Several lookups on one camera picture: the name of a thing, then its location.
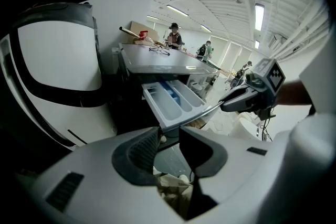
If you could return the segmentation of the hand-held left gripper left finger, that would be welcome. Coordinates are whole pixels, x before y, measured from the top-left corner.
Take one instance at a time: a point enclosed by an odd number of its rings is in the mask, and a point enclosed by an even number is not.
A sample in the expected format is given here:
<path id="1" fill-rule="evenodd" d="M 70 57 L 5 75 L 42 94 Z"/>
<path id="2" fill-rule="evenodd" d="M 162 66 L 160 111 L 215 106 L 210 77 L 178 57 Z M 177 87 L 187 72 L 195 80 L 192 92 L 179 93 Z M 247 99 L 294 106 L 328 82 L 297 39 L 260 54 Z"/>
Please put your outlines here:
<path id="1" fill-rule="evenodd" d="M 149 127 L 82 146 L 44 171 L 29 196 L 43 223 L 183 223 L 160 196 Z"/>

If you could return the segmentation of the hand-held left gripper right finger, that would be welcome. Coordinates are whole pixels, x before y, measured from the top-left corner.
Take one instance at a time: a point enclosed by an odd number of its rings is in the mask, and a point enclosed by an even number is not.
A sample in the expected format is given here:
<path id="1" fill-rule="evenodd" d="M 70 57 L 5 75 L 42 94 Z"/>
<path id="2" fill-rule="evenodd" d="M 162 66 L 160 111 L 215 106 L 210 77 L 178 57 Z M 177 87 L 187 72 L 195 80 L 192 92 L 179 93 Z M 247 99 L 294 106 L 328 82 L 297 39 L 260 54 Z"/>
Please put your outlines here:
<path id="1" fill-rule="evenodd" d="M 332 185 L 335 116 L 305 118 L 272 142 L 180 128 L 194 178 L 192 223 L 303 223 L 315 220 Z"/>

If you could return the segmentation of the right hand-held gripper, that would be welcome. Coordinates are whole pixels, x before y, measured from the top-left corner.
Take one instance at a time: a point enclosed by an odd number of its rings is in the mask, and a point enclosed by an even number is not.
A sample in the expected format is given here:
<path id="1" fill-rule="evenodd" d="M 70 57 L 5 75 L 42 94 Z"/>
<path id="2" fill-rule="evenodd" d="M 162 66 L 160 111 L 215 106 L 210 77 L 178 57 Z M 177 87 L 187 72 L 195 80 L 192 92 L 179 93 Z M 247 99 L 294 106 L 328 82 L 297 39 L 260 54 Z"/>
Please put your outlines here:
<path id="1" fill-rule="evenodd" d="M 270 119 L 273 117 L 271 109 L 285 78 L 276 59 L 264 58 L 246 74 L 245 84 L 224 94 L 219 100 L 222 103 L 220 108 L 224 112 L 254 112 L 260 120 Z"/>

